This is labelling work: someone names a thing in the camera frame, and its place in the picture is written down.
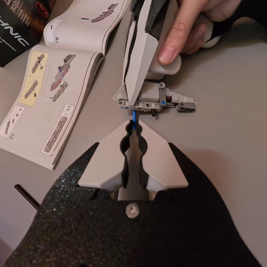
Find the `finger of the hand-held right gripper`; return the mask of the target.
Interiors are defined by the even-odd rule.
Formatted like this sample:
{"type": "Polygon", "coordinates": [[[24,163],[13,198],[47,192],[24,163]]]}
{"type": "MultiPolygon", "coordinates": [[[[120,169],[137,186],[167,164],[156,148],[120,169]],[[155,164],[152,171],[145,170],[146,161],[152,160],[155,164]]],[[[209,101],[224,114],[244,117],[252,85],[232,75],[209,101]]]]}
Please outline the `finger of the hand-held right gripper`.
{"type": "Polygon", "coordinates": [[[131,58],[131,54],[132,54],[132,50],[135,44],[136,34],[137,34],[137,22],[135,20],[131,22],[132,24],[130,25],[129,30],[128,30],[127,43],[125,47],[122,84],[125,82],[125,78],[128,73],[130,58],[131,58]]]}
{"type": "Polygon", "coordinates": [[[135,104],[158,46],[157,39],[145,32],[151,2],[144,1],[137,23],[137,35],[126,75],[129,105],[135,104]]]}

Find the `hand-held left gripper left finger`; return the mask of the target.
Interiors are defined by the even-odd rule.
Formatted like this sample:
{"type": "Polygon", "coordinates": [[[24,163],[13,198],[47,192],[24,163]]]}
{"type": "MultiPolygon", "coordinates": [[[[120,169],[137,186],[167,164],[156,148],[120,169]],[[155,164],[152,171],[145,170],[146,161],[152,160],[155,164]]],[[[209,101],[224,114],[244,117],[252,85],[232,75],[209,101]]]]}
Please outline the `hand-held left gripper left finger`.
{"type": "Polygon", "coordinates": [[[93,188],[126,188],[129,178],[128,161],[125,152],[130,147],[133,121],[126,121],[103,138],[85,171],[79,186],[93,188]]]}

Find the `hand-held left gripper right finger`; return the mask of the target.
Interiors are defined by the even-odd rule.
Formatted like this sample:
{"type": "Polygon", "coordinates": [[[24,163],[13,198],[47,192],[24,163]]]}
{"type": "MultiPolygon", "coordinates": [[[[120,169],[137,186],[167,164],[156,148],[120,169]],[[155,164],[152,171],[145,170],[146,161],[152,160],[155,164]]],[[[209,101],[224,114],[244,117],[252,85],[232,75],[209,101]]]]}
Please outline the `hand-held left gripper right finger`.
{"type": "Polygon", "coordinates": [[[187,187],[188,182],[168,142],[142,121],[136,122],[136,134],[142,152],[139,162],[141,187],[153,192],[187,187]]]}

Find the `grey toy brick assembly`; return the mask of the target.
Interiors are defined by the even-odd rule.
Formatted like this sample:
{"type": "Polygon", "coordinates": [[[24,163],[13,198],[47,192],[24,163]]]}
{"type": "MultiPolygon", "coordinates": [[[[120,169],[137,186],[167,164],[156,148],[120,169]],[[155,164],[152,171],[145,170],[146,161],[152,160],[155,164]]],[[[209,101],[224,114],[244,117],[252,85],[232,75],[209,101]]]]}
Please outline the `grey toy brick assembly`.
{"type": "Polygon", "coordinates": [[[170,91],[163,82],[144,82],[133,105],[129,104],[125,83],[123,83],[113,96],[113,100],[118,102],[120,109],[151,112],[152,116],[155,116],[156,112],[163,108],[176,108],[182,112],[196,111],[196,103],[193,98],[170,91]]]}

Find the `grey desk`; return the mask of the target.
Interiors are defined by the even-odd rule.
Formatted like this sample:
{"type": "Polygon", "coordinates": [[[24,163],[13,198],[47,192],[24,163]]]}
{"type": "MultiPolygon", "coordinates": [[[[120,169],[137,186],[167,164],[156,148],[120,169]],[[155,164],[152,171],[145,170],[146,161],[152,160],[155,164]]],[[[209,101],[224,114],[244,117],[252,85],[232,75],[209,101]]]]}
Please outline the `grey desk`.
{"type": "MultiPolygon", "coordinates": [[[[107,54],[54,171],[1,149],[1,265],[27,232],[35,208],[14,185],[39,203],[60,174],[131,113],[112,96],[122,83],[129,7],[110,35],[107,54]]],[[[180,71],[166,86],[193,97],[195,113],[176,109],[140,120],[172,142],[212,181],[235,225],[266,266],[266,31],[251,20],[237,21],[212,48],[182,55],[180,71]]]]}

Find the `person's right hand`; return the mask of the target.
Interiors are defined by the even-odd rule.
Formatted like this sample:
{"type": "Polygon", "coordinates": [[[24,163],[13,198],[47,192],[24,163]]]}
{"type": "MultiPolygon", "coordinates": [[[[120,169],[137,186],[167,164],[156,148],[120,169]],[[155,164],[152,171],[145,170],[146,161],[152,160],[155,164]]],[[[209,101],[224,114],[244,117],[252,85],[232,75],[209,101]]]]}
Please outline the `person's right hand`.
{"type": "Polygon", "coordinates": [[[182,0],[180,9],[158,53],[161,65],[172,63],[180,53],[195,53],[204,43],[205,23],[195,25],[196,18],[204,13],[211,21],[221,22],[231,17],[241,0],[182,0]]]}

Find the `building instruction booklet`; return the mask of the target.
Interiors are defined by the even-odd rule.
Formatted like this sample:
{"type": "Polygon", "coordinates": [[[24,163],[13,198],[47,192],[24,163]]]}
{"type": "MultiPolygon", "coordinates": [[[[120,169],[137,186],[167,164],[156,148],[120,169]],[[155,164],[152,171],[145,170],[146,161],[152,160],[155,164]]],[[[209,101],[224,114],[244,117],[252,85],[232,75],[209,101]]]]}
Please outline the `building instruction booklet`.
{"type": "Polygon", "coordinates": [[[130,1],[73,1],[43,31],[45,45],[28,41],[1,11],[1,45],[29,52],[22,88],[1,119],[1,148],[55,169],[106,54],[110,33],[130,1]]]}

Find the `long black toy axle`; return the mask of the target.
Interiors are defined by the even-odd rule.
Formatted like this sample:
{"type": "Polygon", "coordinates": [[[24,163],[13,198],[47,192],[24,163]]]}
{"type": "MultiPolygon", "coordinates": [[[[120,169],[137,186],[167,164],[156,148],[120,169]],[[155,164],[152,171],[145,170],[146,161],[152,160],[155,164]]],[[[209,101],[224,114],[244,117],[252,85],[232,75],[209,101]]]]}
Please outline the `long black toy axle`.
{"type": "Polygon", "coordinates": [[[20,185],[16,184],[14,188],[36,209],[38,210],[40,204],[20,185]]]}

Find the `black toy box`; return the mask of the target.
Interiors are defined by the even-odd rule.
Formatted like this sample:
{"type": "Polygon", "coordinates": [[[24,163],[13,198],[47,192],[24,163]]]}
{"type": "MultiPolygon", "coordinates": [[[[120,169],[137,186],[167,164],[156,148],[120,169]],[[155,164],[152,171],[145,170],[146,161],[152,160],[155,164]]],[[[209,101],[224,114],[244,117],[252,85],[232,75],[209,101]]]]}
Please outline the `black toy box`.
{"type": "Polygon", "coordinates": [[[0,67],[37,45],[56,0],[0,1],[0,67]]]}

